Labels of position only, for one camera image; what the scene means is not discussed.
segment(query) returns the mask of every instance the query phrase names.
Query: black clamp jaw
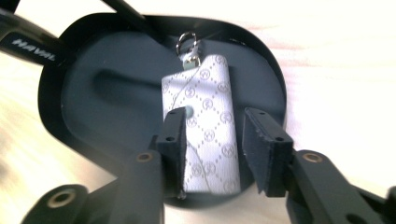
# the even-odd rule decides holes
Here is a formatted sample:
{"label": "black clamp jaw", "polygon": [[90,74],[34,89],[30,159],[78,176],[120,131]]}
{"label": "black clamp jaw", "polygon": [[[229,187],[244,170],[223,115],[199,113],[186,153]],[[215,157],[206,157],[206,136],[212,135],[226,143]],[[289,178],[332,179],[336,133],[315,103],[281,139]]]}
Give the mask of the black clamp jaw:
{"label": "black clamp jaw", "polygon": [[[22,224],[163,223],[163,199],[183,197],[185,131],[185,109],[169,112],[160,135],[130,156],[121,177],[90,194],[79,185],[53,189]],[[287,196],[292,223],[396,223],[395,187],[385,200],[351,186],[326,156],[295,151],[264,111],[246,109],[243,150],[259,192]]]}

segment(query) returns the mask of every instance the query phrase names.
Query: monogram pattern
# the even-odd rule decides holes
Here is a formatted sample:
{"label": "monogram pattern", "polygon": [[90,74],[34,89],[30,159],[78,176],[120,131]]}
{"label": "monogram pattern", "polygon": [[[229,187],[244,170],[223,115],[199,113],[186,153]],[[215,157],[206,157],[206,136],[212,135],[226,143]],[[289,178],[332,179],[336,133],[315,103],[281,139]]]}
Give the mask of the monogram pattern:
{"label": "monogram pattern", "polygon": [[186,119],[184,190],[235,194],[240,191],[238,153],[228,64],[209,55],[201,67],[163,78],[164,118],[172,109],[190,106]]}

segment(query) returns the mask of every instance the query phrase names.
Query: haval logo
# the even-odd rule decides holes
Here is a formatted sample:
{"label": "haval logo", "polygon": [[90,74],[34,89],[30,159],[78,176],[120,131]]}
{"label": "haval logo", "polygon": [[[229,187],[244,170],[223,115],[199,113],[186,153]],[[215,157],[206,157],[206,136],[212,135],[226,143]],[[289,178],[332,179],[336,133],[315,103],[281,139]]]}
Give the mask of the haval logo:
{"label": "haval logo", "polygon": [[40,49],[34,45],[30,45],[28,42],[23,41],[22,39],[16,39],[16,40],[12,41],[12,44],[18,46],[21,49],[26,49],[30,52],[33,52],[33,54],[36,54],[43,58],[46,58],[50,61],[53,61],[53,62],[55,61],[55,54],[46,52],[43,49]]}

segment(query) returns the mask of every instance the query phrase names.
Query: white surface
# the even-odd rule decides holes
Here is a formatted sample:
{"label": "white surface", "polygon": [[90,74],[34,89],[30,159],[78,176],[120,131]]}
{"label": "white surface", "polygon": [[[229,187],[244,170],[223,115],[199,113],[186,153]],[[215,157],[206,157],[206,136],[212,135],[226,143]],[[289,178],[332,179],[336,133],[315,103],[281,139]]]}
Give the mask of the white surface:
{"label": "white surface", "polygon": [[[130,3],[144,14],[205,17],[251,31],[284,73],[295,147],[324,153],[353,184],[381,196],[396,185],[394,1]],[[111,10],[99,0],[21,0],[17,13],[59,35],[99,11]],[[96,189],[112,179],[44,130],[36,105],[40,72],[0,54],[0,223],[19,223],[59,185]],[[167,223],[288,222],[284,200],[257,196],[255,187],[216,208],[165,212]]]}

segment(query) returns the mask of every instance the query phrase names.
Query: metal screw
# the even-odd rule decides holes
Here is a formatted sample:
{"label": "metal screw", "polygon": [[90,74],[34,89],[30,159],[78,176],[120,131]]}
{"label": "metal screw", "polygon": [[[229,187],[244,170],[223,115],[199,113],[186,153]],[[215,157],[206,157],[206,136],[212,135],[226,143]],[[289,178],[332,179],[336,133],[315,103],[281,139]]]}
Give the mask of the metal screw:
{"label": "metal screw", "polygon": [[322,159],[319,155],[317,155],[317,154],[315,154],[315,153],[305,153],[305,154],[303,155],[303,158],[304,158],[306,161],[315,162],[315,163],[318,163],[318,162],[322,162],[322,161],[323,161],[323,159]]}

